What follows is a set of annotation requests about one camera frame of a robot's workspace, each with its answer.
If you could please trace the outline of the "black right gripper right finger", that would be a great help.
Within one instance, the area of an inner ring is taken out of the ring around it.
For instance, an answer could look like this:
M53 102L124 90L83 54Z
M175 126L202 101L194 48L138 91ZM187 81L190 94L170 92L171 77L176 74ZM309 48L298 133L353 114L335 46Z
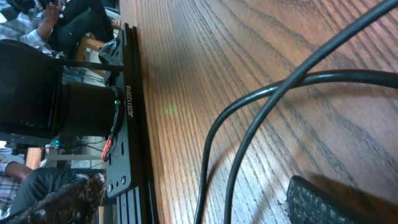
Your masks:
M291 223L354 224L378 222L377 218L363 215L355 208L334 198L297 175L290 179L286 202Z

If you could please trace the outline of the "seated person in background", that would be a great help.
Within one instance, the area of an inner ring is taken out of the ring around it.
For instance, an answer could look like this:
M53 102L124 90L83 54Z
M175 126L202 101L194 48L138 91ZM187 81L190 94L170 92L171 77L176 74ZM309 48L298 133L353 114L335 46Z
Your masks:
M51 56L72 57L88 33L104 43L114 39L100 0L70 0L63 9L57 1L1 0L1 16L1 39L25 43Z

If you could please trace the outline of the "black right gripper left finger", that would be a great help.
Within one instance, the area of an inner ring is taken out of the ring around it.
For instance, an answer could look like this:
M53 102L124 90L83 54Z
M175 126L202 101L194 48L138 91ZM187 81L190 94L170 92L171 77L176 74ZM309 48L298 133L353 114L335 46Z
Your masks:
M34 205L1 220L5 224L94 223L103 203L106 181L103 174L77 174L76 179L48 194Z

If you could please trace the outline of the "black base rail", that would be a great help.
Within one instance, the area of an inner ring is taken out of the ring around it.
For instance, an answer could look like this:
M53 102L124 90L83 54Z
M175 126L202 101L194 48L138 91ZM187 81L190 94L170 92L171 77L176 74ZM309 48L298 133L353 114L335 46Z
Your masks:
M100 55L119 72L106 72L116 92L116 117L105 154L107 196L116 199L118 223L158 223L149 132L136 27L124 24L111 50Z

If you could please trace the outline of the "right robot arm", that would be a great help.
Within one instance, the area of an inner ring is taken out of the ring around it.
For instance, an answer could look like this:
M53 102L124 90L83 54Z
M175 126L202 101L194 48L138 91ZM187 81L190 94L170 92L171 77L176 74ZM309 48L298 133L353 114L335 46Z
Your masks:
M116 198L120 223L157 223L137 40L119 39L101 63L53 58L1 41L1 136L45 144L56 135L108 136L107 179L77 179L7 223L83 223L100 195Z

